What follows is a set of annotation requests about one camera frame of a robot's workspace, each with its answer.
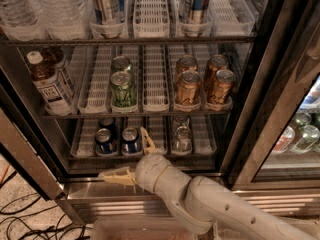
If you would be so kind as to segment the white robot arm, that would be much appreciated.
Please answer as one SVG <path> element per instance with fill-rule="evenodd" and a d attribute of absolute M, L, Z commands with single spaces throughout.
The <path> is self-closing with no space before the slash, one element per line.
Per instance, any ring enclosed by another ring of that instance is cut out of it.
<path fill-rule="evenodd" d="M 138 185 L 160 197 L 171 215 L 186 229 L 201 235 L 219 221 L 249 240 L 317 240 L 316 237 L 246 202 L 205 176 L 188 176 L 158 153 L 147 130 L 141 128 L 143 157 L 136 169 L 102 173 L 108 183 Z"/>

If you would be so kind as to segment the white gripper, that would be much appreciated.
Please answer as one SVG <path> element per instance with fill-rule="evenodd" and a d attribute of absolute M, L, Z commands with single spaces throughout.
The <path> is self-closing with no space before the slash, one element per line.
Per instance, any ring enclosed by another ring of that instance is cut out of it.
<path fill-rule="evenodd" d="M 129 167 L 121 167 L 103 171 L 98 177 L 107 183 L 125 186 L 134 186 L 137 181 L 141 188 L 150 193 L 164 194 L 167 190 L 164 173 L 171 163 L 162 155 L 156 154 L 157 148 L 144 127 L 140 128 L 140 133 L 143 152 L 146 156 L 138 162 L 135 174 Z"/>

